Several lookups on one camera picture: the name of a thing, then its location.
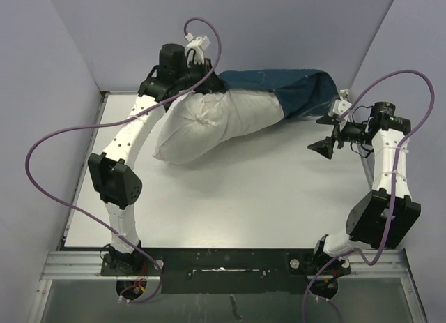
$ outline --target white connector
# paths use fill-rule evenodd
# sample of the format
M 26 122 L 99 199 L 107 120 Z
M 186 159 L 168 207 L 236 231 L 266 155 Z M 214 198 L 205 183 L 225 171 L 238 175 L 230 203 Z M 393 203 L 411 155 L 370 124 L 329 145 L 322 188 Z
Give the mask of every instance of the white connector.
M 350 108 L 351 108 L 351 103 L 349 103 L 347 100 L 344 100 L 344 98 L 341 98 L 341 100 L 336 100 L 335 102 L 333 102 L 333 104 L 330 107 L 330 110 L 328 111 L 328 116 L 333 117 L 334 115 L 337 115 L 339 117 L 347 110 L 350 110 Z M 339 121 L 341 131 L 344 129 L 347 122 L 348 122 L 348 115 L 345 116 L 341 121 Z
M 350 236 L 346 233 L 346 230 L 342 230 L 337 234 L 327 236 L 325 239 L 325 245 L 323 246 L 323 252 L 330 257 L 341 257 L 355 248 L 367 250 L 370 249 L 370 246 L 365 243 L 361 243 L 360 241 L 351 241 Z
M 207 36 L 200 36 L 193 38 L 186 45 L 186 52 L 194 50 L 194 54 L 186 54 L 188 57 L 187 63 L 193 61 L 194 63 L 204 63 L 204 51 L 209 47 L 210 40 Z
M 191 42 L 194 39 L 194 35 L 192 35 L 190 32 L 187 33 L 187 35 L 184 36 L 188 42 Z

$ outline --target white cable tie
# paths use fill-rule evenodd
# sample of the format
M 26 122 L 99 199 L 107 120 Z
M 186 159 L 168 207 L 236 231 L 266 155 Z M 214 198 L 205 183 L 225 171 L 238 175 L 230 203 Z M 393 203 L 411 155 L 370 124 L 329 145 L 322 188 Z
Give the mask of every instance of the white cable tie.
M 396 171 L 389 171 L 389 172 L 383 172 L 383 174 L 384 175 L 386 175 L 386 174 L 390 174 L 390 175 L 395 174 L 396 176 L 407 180 L 407 177 L 402 175 L 401 173 L 399 173 L 398 170 L 396 170 Z
M 209 124 L 210 126 L 217 126 L 217 123 L 205 118 L 205 115 L 207 113 L 208 113 L 208 111 L 204 112 L 203 114 L 197 114 L 196 115 L 197 121 L 200 122 L 201 124 L 205 123 L 205 124 Z
M 385 148 L 385 149 L 400 149 L 400 152 L 404 152 L 404 153 L 408 153 L 409 152 L 409 150 L 407 149 L 407 147 L 406 146 L 401 146 L 401 147 L 399 147 L 399 146 L 390 146 L 390 145 L 385 145 L 383 148 Z
M 134 117 L 136 120 L 141 121 L 144 125 L 146 124 L 146 122 L 144 122 L 144 120 L 138 115 L 130 115 L 129 118 L 130 117 Z
M 135 121 L 141 121 L 142 123 L 143 123 L 143 125 L 144 125 L 144 128 L 150 133 L 151 131 L 148 129 L 148 126 L 146 125 L 146 122 L 144 122 L 144 120 L 142 119 L 142 117 L 141 116 L 138 116 L 138 115 L 130 115 L 129 116 L 129 118 L 130 117 L 134 117 L 135 118 L 135 120 L 133 120 L 132 122 L 135 122 Z

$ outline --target gray wall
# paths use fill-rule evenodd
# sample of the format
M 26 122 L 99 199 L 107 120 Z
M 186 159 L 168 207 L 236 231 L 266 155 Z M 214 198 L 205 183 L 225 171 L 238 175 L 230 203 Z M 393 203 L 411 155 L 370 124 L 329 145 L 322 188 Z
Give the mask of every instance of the gray wall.
M 50 0 L 0 0 L 0 322 L 26 321 L 47 251 L 68 211 L 27 181 L 24 158 L 43 134 L 91 122 L 100 94 Z M 33 172 L 71 199 L 89 133 L 36 152 Z
M 191 16 L 208 18 L 221 33 L 219 71 L 320 68 L 349 87 L 393 0 L 52 1 L 100 89 L 134 91 L 162 44 L 183 43 Z
M 395 0 L 353 83 L 356 95 L 393 70 L 418 69 L 431 78 L 436 106 L 410 141 L 409 188 L 422 204 L 422 216 L 405 246 L 430 323 L 446 318 L 446 0 Z M 371 91 L 370 104 L 388 100 L 397 114 L 417 123 L 427 110 L 429 92 L 413 75 L 394 77 Z

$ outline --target white platform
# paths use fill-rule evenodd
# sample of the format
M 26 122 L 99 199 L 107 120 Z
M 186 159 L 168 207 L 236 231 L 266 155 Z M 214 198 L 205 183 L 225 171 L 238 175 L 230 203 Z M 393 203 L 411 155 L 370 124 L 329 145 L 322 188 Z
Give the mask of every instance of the white platform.
M 101 122 L 125 118 L 135 95 L 110 95 Z M 258 133 L 229 140 L 183 166 L 152 157 L 167 115 L 143 146 L 135 173 L 143 181 L 136 203 L 144 247 L 313 248 L 345 225 L 367 193 L 360 157 L 347 146 L 327 160 L 307 149 L 331 133 L 313 119 L 283 121 Z M 100 153 L 119 128 L 98 131 Z M 77 205 L 108 221 L 87 172 Z M 69 224 L 66 247 L 99 248 L 111 234 L 81 213 Z

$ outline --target metal frame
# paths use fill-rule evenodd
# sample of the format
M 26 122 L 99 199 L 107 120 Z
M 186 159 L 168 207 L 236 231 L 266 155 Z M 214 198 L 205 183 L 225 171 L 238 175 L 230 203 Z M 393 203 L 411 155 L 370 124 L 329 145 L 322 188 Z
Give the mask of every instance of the metal frame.
M 371 259 L 375 253 L 375 250 L 370 250 L 366 252 L 366 256 Z M 352 274 L 342 278 L 410 277 L 406 266 L 406 255 L 400 250 L 386 250 L 374 266 L 365 264 L 359 255 L 351 255 L 349 261 Z M 54 251 L 48 254 L 41 280 L 133 280 L 135 278 L 135 276 L 101 276 L 101 266 L 102 259 L 98 251 Z
M 98 115 L 95 120 L 96 123 L 100 123 L 109 94 L 111 93 L 105 94 L 104 98 L 102 99 L 102 102 L 98 109 Z M 340 94 L 348 98 L 349 90 L 341 90 Z M 86 174 L 86 160 L 93 148 L 96 135 L 97 129 L 93 131 L 90 139 L 90 144 L 87 149 L 84 164 L 82 165 L 79 176 L 79 183 L 73 198 L 73 204 L 76 204 L 77 199 L 79 198 L 80 184 L 82 184 L 82 180 Z M 362 159 L 362 164 L 368 184 L 371 186 L 371 183 L 373 181 L 373 172 L 371 170 L 371 165 L 367 161 L 367 159 Z M 70 211 L 68 222 L 63 233 L 61 245 L 59 246 L 59 248 L 61 248 L 62 250 L 63 244 L 68 234 L 68 230 L 70 229 L 73 212 L 73 210 Z M 366 255 L 370 256 L 369 258 L 372 258 L 374 254 L 375 251 L 372 250 L 366 253 Z M 380 261 L 374 266 L 368 266 L 367 264 L 365 264 L 359 255 L 351 255 L 349 257 L 349 260 L 351 263 L 352 274 L 344 276 L 343 278 L 399 278 L 406 295 L 408 307 L 410 309 L 410 314 L 413 317 L 413 321 L 415 323 L 427 322 L 424 309 L 422 307 L 420 298 L 418 297 L 415 284 L 413 283 L 413 279 L 408 268 L 404 250 L 386 250 L 383 253 Z M 49 291 L 51 289 L 53 280 L 128 280 L 134 278 L 132 276 L 101 276 L 101 266 L 102 259 L 100 258 L 99 252 L 97 250 L 66 250 L 50 252 L 43 269 L 42 277 L 40 279 L 39 289 L 31 307 L 28 323 L 40 323 L 43 317 L 47 300 L 49 298 Z

